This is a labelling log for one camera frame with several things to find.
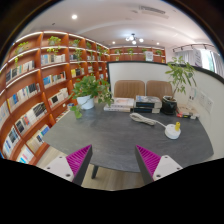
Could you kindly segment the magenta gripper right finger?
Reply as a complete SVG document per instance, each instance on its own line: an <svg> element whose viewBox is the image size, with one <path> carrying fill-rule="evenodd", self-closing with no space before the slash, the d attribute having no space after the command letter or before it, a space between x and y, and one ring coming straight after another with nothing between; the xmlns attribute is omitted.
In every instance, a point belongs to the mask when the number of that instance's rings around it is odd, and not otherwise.
<svg viewBox="0 0 224 224"><path fill-rule="evenodd" d="M135 146L135 156L145 185L182 169L170 156L159 156L139 145Z"/></svg>

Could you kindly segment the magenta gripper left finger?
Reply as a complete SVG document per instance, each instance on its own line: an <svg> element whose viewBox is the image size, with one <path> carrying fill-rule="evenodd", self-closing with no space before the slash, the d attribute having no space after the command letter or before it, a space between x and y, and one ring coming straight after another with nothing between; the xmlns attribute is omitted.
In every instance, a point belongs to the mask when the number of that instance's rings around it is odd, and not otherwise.
<svg viewBox="0 0 224 224"><path fill-rule="evenodd" d="M58 156L44 169L81 186L92 154L92 145L87 145L68 156Z"/></svg>

